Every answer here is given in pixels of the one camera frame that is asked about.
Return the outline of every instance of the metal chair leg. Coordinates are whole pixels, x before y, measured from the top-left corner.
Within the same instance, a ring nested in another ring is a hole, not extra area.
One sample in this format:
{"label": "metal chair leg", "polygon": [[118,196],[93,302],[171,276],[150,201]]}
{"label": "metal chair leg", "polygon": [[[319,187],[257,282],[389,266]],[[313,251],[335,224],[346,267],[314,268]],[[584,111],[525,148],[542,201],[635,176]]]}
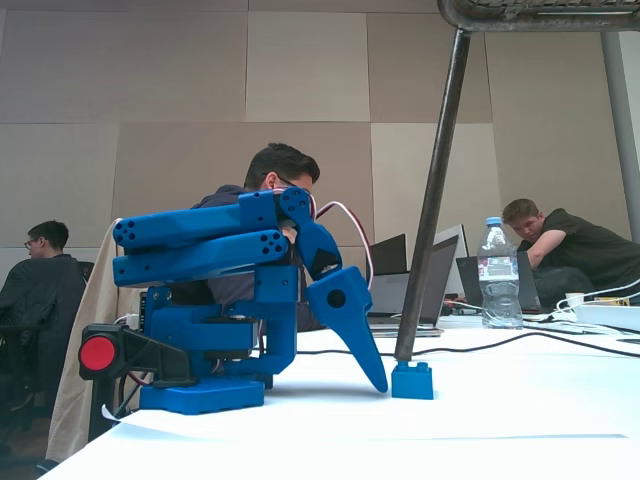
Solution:
{"label": "metal chair leg", "polygon": [[400,362],[410,361],[413,352],[422,300],[427,284],[427,268],[438,225],[440,203],[442,202],[449,154],[451,153],[451,144],[453,142],[453,132],[456,127],[456,117],[458,115],[458,106],[460,105],[460,94],[462,92],[470,40],[471,34],[469,32],[461,29],[456,30],[438,121],[438,130],[433,146],[429,178],[422,203],[422,213],[420,214],[420,225],[413,252],[407,294],[404,300],[400,330],[396,342],[395,357]]}

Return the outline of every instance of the beige cloth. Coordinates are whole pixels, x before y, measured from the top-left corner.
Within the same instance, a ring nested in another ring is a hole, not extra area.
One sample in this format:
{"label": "beige cloth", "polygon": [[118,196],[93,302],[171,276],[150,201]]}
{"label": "beige cloth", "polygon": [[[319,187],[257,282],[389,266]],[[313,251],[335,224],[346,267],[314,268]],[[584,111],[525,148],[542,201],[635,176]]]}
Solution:
{"label": "beige cloth", "polygon": [[113,283],[112,260],[124,252],[113,240],[111,225],[78,308],[71,331],[58,396],[49,428],[48,459],[62,462],[87,444],[92,382],[80,378],[78,350],[82,330],[92,323],[113,323],[138,311],[140,289],[118,288]]}

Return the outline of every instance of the water bottle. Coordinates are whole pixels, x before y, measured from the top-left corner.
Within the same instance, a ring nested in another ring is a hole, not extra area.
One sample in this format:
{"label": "water bottle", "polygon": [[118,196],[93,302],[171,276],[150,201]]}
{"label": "water bottle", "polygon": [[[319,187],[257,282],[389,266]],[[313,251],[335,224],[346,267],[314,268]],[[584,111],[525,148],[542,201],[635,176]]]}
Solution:
{"label": "water bottle", "polygon": [[478,248],[478,277],[484,297],[484,328],[522,328],[518,300],[520,281],[516,248],[502,229],[500,217],[487,219],[487,230]]}

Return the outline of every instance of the dark hair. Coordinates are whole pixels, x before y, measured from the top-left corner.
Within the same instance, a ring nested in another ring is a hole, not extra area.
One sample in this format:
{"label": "dark hair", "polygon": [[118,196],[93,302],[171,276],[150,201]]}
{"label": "dark hair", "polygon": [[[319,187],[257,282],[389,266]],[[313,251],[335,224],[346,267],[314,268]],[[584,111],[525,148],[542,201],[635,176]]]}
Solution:
{"label": "dark hair", "polygon": [[32,240],[46,238],[53,248],[62,250],[69,240],[69,229],[62,222],[50,220],[33,227],[28,235]]}
{"label": "dark hair", "polygon": [[510,225],[515,220],[521,218],[537,217],[539,213],[540,210],[538,210],[538,207],[536,207],[536,204],[533,203],[532,200],[520,198],[504,207],[502,211],[502,221]]}
{"label": "dark hair", "polygon": [[297,180],[305,173],[311,177],[313,183],[320,178],[320,167],[313,158],[284,143],[270,143],[251,160],[244,188],[260,188],[265,176],[270,172],[275,172],[285,181]]}

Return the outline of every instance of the black t-shirt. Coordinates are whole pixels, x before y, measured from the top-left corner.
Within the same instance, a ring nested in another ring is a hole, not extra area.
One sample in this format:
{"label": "black t-shirt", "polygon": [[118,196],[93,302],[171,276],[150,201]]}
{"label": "black t-shirt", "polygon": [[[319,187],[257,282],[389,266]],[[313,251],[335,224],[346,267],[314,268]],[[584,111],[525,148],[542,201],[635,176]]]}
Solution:
{"label": "black t-shirt", "polygon": [[[569,215],[563,208],[545,219],[542,232],[550,230],[561,230],[567,236],[541,266],[579,268],[598,290],[621,287],[640,278],[640,244]],[[531,246],[523,241],[518,250],[526,251]]]}

